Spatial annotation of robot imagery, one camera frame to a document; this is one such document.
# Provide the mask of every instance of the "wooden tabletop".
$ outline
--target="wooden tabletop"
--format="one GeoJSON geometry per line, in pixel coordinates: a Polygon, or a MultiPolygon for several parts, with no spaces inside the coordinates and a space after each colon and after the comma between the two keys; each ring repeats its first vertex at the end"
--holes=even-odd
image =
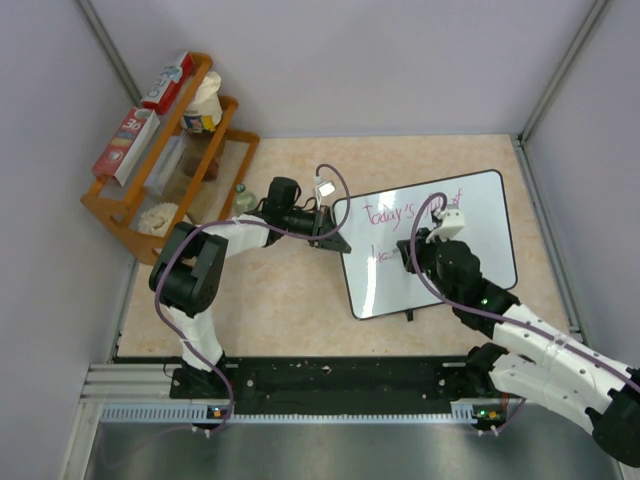
{"type": "MultiPolygon", "coordinates": [[[[242,154],[233,145],[225,151],[218,179],[224,192],[242,154]]],[[[288,176],[300,183],[305,199],[312,194],[315,166],[325,162],[341,171],[353,195],[487,169],[500,171],[518,273],[513,292],[542,318],[567,331],[508,136],[266,139],[245,184],[260,198],[274,176],[288,176]]],[[[220,202],[212,207],[212,219],[219,207],[220,202]]],[[[150,270],[139,268],[119,356],[181,354],[177,336],[155,314],[147,284],[150,270]]],[[[356,320],[340,256],[291,238],[227,259],[212,308],[218,339],[231,356],[453,355],[487,341],[444,305],[416,311],[413,322],[404,314],[356,320]]]]}

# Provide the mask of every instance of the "wall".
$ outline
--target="wall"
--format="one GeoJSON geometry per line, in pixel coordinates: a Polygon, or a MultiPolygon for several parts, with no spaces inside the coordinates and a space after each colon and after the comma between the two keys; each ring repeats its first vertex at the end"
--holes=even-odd
{"type": "Polygon", "coordinates": [[[264,136],[519,132],[593,0],[93,0],[145,90],[212,55],[264,136]]]}
{"type": "Polygon", "coordinates": [[[80,204],[129,107],[72,2],[0,2],[0,465],[55,478],[130,256],[80,204]]]}
{"type": "Polygon", "coordinates": [[[639,22],[639,2],[612,2],[529,148],[590,339],[636,366],[639,22]]]}

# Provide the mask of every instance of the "whiteboard stand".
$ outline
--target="whiteboard stand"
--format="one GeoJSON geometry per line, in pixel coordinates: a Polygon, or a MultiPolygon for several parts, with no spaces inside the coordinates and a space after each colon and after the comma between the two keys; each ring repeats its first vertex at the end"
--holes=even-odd
{"type": "MultiPolygon", "coordinates": [[[[502,175],[486,170],[426,183],[351,197],[351,213],[340,234],[351,246],[343,254],[351,313],[359,320],[405,312],[413,320],[417,308],[440,300],[427,291],[417,275],[408,273],[396,248],[411,236],[415,215],[429,195],[443,192],[448,203],[464,213],[465,227],[456,235],[480,259],[485,278],[510,289],[517,283],[515,254],[502,175]]],[[[346,199],[334,205],[336,223],[344,218],[346,199]]],[[[431,212],[442,206],[435,199],[420,227],[433,227],[431,212]]]]}

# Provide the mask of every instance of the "wooden shelf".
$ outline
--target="wooden shelf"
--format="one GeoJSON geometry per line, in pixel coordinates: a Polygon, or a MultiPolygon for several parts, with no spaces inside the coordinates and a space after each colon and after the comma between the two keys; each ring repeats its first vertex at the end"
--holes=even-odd
{"type": "MultiPolygon", "coordinates": [[[[166,146],[169,138],[181,131],[180,119],[187,106],[195,96],[196,90],[202,83],[207,72],[213,66],[211,57],[202,53],[191,52],[191,56],[196,64],[196,71],[191,79],[191,82],[186,87],[186,90],[182,97],[178,100],[178,103],[164,125],[161,133],[158,135],[155,143],[151,147],[147,158],[141,165],[138,173],[131,182],[124,197],[121,200],[107,198],[101,196],[108,178],[101,177],[96,179],[93,185],[89,188],[89,191],[81,198],[82,204],[93,213],[98,220],[109,230],[141,263],[147,265],[153,265],[157,259],[157,252],[164,246],[169,233],[164,237],[154,237],[152,235],[146,235],[140,233],[131,228],[131,223],[136,216],[136,213],[140,209],[142,202],[144,201],[147,191],[144,188],[144,182],[151,173],[153,166],[156,164],[158,157],[162,153],[162,150],[166,146]]],[[[173,229],[173,226],[181,221],[187,213],[189,205],[193,202],[202,179],[209,168],[209,165],[216,156],[216,152],[220,148],[223,139],[243,142],[249,144],[249,148],[240,166],[240,170],[236,175],[234,185],[241,183],[251,161],[253,155],[258,148],[260,137],[255,133],[243,132],[235,130],[230,127],[231,119],[236,109],[238,108],[238,102],[233,97],[220,97],[220,105],[223,109],[222,120],[216,126],[216,131],[211,138],[209,146],[205,150],[204,156],[200,161],[200,165],[196,170],[187,191],[182,198],[178,210],[173,218],[171,226],[168,232],[173,229]]],[[[225,219],[231,212],[231,204],[233,201],[233,187],[227,192],[227,197],[224,203],[224,207],[220,213],[219,219],[225,219]]]]}

